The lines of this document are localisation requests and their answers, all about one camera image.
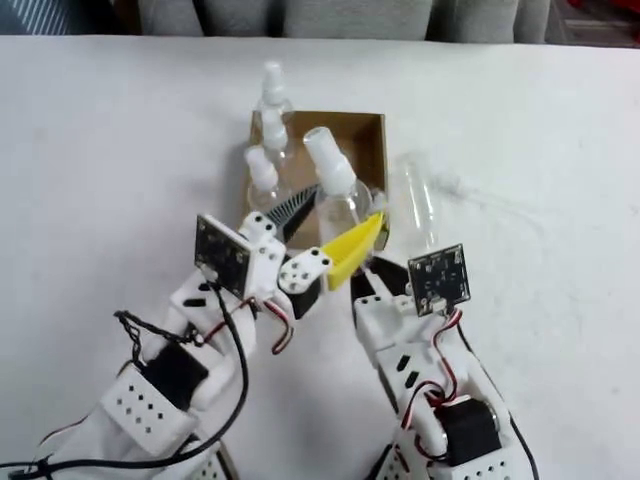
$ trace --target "black wire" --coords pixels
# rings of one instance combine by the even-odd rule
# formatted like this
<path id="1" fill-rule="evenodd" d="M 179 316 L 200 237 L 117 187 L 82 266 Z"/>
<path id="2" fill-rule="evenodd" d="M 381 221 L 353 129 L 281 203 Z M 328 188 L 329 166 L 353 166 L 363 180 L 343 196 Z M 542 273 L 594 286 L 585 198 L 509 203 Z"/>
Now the black wire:
<path id="1" fill-rule="evenodd" d="M 220 294 L 220 286 L 218 284 L 213 284 L 211 282 L 207 282 L 209 286 L 213 289 L 216 296 L 218 297 L 218 303 L 220 304 L 220 310 L 222 310 L 222 316 L 224 318 L 224 322 L 229 328 L 229 332 L 231 332 L 231 337 L 233 338 L 233 342 L 238 349 L 238 356 L 240 357 L 240 370 L 242 372 L 242 391 L 240 392 L 240 398 L 238 399 L 238 403 L 236 404 L 233 412 L 227 419 L 227 421 L 220 427 L 220 429 L 210 437 L 206 442 L 201 445 L 195 447 L 193 450 L 189 450 L 188 452 L 183 452 L 178 455 L 175 455 L 170 458 L 163 458 L 161 460 L 147 460 L 147 461 L 139 461 L 139 462 L 122 462 L 115 460 L 100 460 L 100 459 L 82 459 L 82 460 L 69 460 L 65 462 L 51 463 L 48 465 L 46 471 L 38 471 L 33 473 L 22 473 L 22 472 L 13 472 L 9 474 L 9 478 L 12 480 L 30 480 L 33 478 L 42 478 L 47 474 L 51 474 L 60 470 L 66 470 L 69 468 L 79 468 L 79 467 L 101 467 L 101 468 L 118 468 L 123 470 L 142 470 L 142 469 L 151 469 L 151 468 L 164 468 L 169 467 L 171 465 L 175 465 L 180 462 L 184 462 L 190 458 L 195 457 L 196 455 L 204 452 L 211 448 L 216 442 L 219 442 L 222 436 L 231 428 L 231 425 L 236 421 L 242 407 L 244 407 L 245 401 L 247 400 L 247 394 L 249 391 L 249 369 L 247 367 L 247 358 L 244 353 L 244 348 L 242 347 L 242 341 L 240 339 L 240 335 L 238 334 L 238 330 L 233 321 L 233 318 L 229 314 L 227 310 L 227 306 L 222 299 L 222 295 Z M 25 462 L 24 464 L 16 465 L 16 466 L 31 466 L 32 463 Z"/>
<path id="2" fill-rule="evenodd" d="M 15 468 L 15 467 L 32 467 L 35 462 L 7 462 L 0 463 L 0 468 Z"/>
<path id="3" fill-rule="evenodd" d="M 142 370 L 144 365 L 140 361 L 140 352 L 142 351 L 142 344 L 140 342 L 140 328 L 142 327 L 145 330 L 154 333 L 163 337 L 168 342 L 174 343 L 193 343 L 196 347 L 201 347 L 204 342 L 198 332 L 190 328 L 187 330 L 187 333 L 184 335 L 176 335 L 175 333 L 167 332 L 162 328 L 156 327 L 151 323 L 147 323 L 140 318 L 136 317 L 133 313 L 128 310 L 118 310 L 113 314 L 114 317 L 118 319 L 118 321 L 122 324 L 125 332 L 129 335 L 133 346 L 131 347 L 131 361 L 133 364 L 138 367 L 138 370 Z"/>
<path id="4" fill-rule="evenodd" d="M 458 335 L 460 335 L 460 339 L 462 340 L 462 343 L 464 343 L 464 346 L 467 347 L 467 350 L 469 350 L 469 352 L 474 357 L 476 357 L 476 354 L 473 351 L 473 348 L 471 348 L 471 344 L 467 340 L 467 337 L 464 335 L 464 332 L 462 331 L 462 326 L 460 324 L 458 324 Z M 489 376 L 487 371 L 484 369 L 482 364 L 480 364 L 480 366 L 482 367 L 482 370 L 484 370 L 485 375 L 487 376 L 487 378 L 489 379 L 489 381 L 494 386 L 494 388 L 496 389 L 496 392 L 497 392 L 498 391 L 498 387 L 496 387 L 496 384 L 493 382 L 493 380 L 491 379 L 491 377 Z M 510 422 L 511 422 L 511 428 L 513 428 L 513 431 L 515 432 L 516 437 L 518 437 L 518 440 L 520 441 L 520 444 L 522 445 L 522 448 L 524 449 L 524 453 L 527 455 L 527 458 L 529 459 L 529 465 L 531 465 L 531 473 L 533 474 L 534 480 L 540 480 L 540 474 L 538 473 L 538 465 L 536 465 L 536 460 L 535 460 L 535 458 L 533 458 L 533 453 L 531 453 L 531 449 L 529 448 L 529 445 L 527 445 L 527 442 L 525 441 L 524 437 L 522 436 L 522 433 L 520 433 L 520 429 L 516 425 L 516 422 L 513 419 L 513 417 L 511 416 L 511 413 L 509 413 L 509 419 L 510 419 Z"/>

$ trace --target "white plastic cap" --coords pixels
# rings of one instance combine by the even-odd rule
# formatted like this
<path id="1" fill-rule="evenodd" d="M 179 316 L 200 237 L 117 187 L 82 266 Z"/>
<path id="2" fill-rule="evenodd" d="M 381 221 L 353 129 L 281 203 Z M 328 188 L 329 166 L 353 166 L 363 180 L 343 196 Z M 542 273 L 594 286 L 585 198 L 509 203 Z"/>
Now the white plastic cap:
<path id="1" fill-rule="evenodd" d="M 264 64 L 264 78 L 262 79 L 262 99 L 270 105 L 284 102 L 284 75 L 282 66 L 278 62 Z"/>
<path id="2" fill-rule="evenodd" d="M 327 195 L 349 195 L 356 183 L 356 174 L 338 148 L 331 130 L 316 127 L 305 134 L 303 141 Z"/>
<path id="3" fill-rule="evenodd" d="M 244 158 L 249 165 L 251 181 L 261 192 L 273 190 L 278 184 L 278 172 L 269 161 L 260 146 L 249 147 L 244 151 Z"/>
<path id="4" fill-rule="evenodd" d="M 282 117 L 277 110 L 267 109 L 262 112 L 262 143 L 271 150 L 284 150 L 289 138 Z"/>

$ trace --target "circuit board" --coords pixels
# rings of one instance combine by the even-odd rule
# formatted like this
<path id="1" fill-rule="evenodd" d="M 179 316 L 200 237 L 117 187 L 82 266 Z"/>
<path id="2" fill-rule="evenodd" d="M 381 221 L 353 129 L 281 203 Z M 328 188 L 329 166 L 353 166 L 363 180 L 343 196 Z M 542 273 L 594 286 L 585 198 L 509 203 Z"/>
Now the circuit board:
<path id="1" fill-rule="evenodd" d="M 243 300 L 251 252 L 233 235 L 198 215 L 195 262 L 214 270 L 220 285 Z"/>
<path id="2" fill-rule="evenodd" d="M 471 298 L 462 244 L 413 258 L 408 267 L 419 317 L 432 313 L 439 299 L 453 306 Z"/>

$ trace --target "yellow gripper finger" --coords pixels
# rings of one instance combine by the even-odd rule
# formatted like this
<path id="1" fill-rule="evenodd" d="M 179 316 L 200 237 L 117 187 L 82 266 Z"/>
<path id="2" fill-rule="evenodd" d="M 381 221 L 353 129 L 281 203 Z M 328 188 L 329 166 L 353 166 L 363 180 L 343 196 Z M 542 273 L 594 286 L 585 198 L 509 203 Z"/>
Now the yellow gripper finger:
<path id="1" fill-rule="evenodd" d="M 329 290 L 336 290 L 362 265 L 383 224 L 384 213 L 378 212 L 321 248 L 333 261 L 327 274 Z"/>

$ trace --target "red wire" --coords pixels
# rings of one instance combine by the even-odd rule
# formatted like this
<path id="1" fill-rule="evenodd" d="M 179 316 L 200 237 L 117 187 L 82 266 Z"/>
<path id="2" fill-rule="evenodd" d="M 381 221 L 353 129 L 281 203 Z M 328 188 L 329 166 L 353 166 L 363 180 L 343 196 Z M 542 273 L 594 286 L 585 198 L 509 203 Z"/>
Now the red wire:
<path id="1" fill-rule="evenodd" d="M 56 435 L 56 434 L 58 434 L 58 433 L 60 433 L 60 432 L 64 432 L 65 430 L 68 430 L 68 429 L 70 429 L 71 427 L 77 427 L 77 426 L 78 426 L 78 425 L 80 425 L 82 422 L 84 422 L 84 421 L 87 419 L 87 417 L 88 417 L 88 416 L 89 416 L 89 415 L 85 415 L 84 417 L 82 417 L 82 418 L 81 418 L 80 420 L 78 420 L 77 422 L 70 423 L 69 425 L 67 425 L 67 426 L 65 426 L 65 427 L 60 427 L 60 428 L 57 428 L 56 430 L 54 430 L 54 431 L 52 431 L 52 432 L 47 433 L 47 434 L 44 436 L 44 438 L 43 438 L 42 440 L 40 440 L 40 443 L 38 443 L 38 447 L 42 446 L 42 444 L 43 444 L 44 442 L 46 442 L 47 440 L 49 440 L 49 439 L 50 439 L 51 437 L 53 437 L 54 435 Z"/>
<path id="2" fill-rule="evenodd" d="M 422 455 L 423 457 L 428 458 L 431 461 L 440 462 L 444 458 L 444 455 L 439 456 L 439 457 L 434 457 L 429 452 L 427 452 L 427 450 L 422 446 L 422 441 L 420 440 L 420 435 L 418 435 L 417 433 L 416 433 L 416 436 L 413 439 L 413 446 L 416 447 L 416 450 L 418 450 L 418 453 L 420 455 Z"/>
<path id="3" fill-rule="evenodd" d="M 451 400 L 456 398 L 458 394 L 458 379 L 456 378 L 455 373 L 453 373 L 453 368 L 451 368 L 451 364 L 449 363 L 447 358 L 444 356 L 444 354 L 440 350 L 440 347 L 438 346 L 438 339 L 444 332 L 458 325 L 458 323 L 460 323 L 461 318 L 462 318 L 462 310 L 455 309 L 451 314 L 451 316 L 449 317 L 450 321 L 444 327 L 438 330 L 433 336 L 433 346 L 438 352 L 438 355 L 440 355 L 440 360 L 442 360 L 442 364 L 444 365 L 444 368 L 447 371 L 447 374 L 451 378 L 451 387 L 452 387 L 451 393 L 446 398 L 444 398 L 441 402 L 439 402 L 440 404 L 445 402 L 450 402 Z"/>
<path id="4" fill-rule="evenodd" d="M 267 301 L 264 302 L 264 306 L 267 307 L 267 309 L 269 309 L 271 313 L 273 313 L 276 317 L 282 320 L 282 323 L 284 323 L 284 333 L 280 336 L 276 343 L 273 344 L 273 347 L 271 347 L 271 353 L 273 355 L 280 355 L 283 350 L 287 348 L 287 345 L 289 345 L 289 342 L 293 338 L 293 328 L 291 327 L 291 325 L 289 325 L 289 318 L 276 305 Z"/>
<path id="5" fill-rule="evenodd" d="M 238 305 L 236 308 L 231 310 L 230 314 L 232 315 L 236 310 L 240 310 L 241 308 L 244 308 L 252 300 L 253 300 L 253 297 L 250 297 L 250 298 L 247 298 L 247 299 L 243 300 L 242 303 L 240 303 L 240 305 Z M 220 330 L 222 330 L 226 326 L 227 326 L 227 324 L 224 322 L 224 320 L 221 321 L 220 323 L 218 323 L 218 325 L 213 327 L 213 329 L 209 333 L 207 333 L 205 335 L 204 343 L 209 343 L 211 341 L 211 339 L 215 336 L 215 334 L 218 333 Z"/>
<path id="6" fill-rule="evenodd" d="M 413 415 L 413 402 L 415 402 L 415 399 L 418 396 L 418 393 L 420 392 L 420 390 L 422 390 L 424 387 L 427 387 L 427 386 L 435 387 L 437 390 L 442 392 L 442 396 L 444 397 L 444 388 L 442 388 L 440 384 L 431 380 L 425 380 L 424 382 L 419 383 L 418 386 L 413 391 L 413 395 L 411 396 L 411 399 L 409 400 L 407 408 L 404 412 L 404 416 L 402 417 L 402 423 L 400 425 L 403 430 L 406 430 L 409 427 L 409 424 L 411 423 L 411 416 Z"/>

